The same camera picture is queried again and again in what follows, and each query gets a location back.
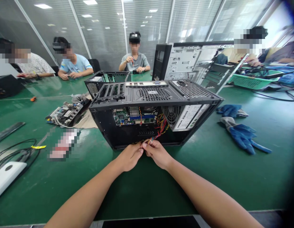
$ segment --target yellow tag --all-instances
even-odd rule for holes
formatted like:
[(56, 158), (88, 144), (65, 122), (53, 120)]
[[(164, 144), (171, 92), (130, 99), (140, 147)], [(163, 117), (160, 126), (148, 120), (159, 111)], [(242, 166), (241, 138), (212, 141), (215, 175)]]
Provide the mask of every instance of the yellow tag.
[(46, 146), (39, 146), (39, 147), (35, 147), (35, 146), (31, 146), (33, 149), (43, 149), (45, 148)]

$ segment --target office room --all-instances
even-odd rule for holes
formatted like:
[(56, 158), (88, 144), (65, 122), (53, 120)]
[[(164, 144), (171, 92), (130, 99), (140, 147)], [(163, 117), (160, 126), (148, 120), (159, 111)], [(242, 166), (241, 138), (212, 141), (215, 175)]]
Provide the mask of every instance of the office room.
[(0, 0), (0, 227), (294, 227), (294, 1)]

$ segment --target green basket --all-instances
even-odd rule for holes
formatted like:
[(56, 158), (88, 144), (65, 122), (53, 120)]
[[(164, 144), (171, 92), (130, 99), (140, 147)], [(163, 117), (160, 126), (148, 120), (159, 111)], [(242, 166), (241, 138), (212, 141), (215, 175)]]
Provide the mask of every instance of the green basket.
[[(269, 70), (266, 75), (271, 75), (271, 74), (275, 74), (275, 73), (281, 73), (281, 72), (275, 71), (275, 70)], [(258, 90), (258, 89), (262, 89), (264, 86), (268, 85), (269, 83), (276, 82), (278, 80), (279, 80), (279, 78), (260, 79), (260, 78), (255, 78), (255, 77), (234, 74), (228, 83), (232, 82), (236, 86), (241, 86), (241, 87), (245, 87), (245, 88), (249, 88), (249, 89)]]

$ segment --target gray t-shirt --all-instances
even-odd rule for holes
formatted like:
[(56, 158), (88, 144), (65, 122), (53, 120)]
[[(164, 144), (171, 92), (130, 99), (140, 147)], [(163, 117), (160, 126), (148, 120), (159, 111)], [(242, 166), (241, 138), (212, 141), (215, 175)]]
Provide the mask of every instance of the gray t-shirt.
[[(128, 56), (131, 56), (131, 53), (128, 53), (126, 54), (123, 58), (122, 58), (122, 62), (121, 64), (124, 63), (124, 61), (126, 61), (127, 57)], [(133, 59), (133, 64), (132, 62), (130, 63), (127, 63), (126, 65), (126, 71), (133, 71), (133, 70), (136, 70), (138, 67), (146, 67), (146, 66), (149, 66), (149, 63), (147, 61), (147, 57), (142, 54), (142, 53), (138, 53), (138, 57), (137, 57), (137, 60)]]

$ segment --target white patterned shirt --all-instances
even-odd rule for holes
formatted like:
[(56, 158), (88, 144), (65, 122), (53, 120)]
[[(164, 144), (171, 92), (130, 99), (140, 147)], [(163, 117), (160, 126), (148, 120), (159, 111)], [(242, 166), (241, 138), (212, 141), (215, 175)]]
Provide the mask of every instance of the white patterned shirt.
[(53, 73), (55, 71), (50, 65), (39, 55), (31, 53), (31, 59), (28, 59), (28, 63), (18, 63), (18, 66), (23, 73)]

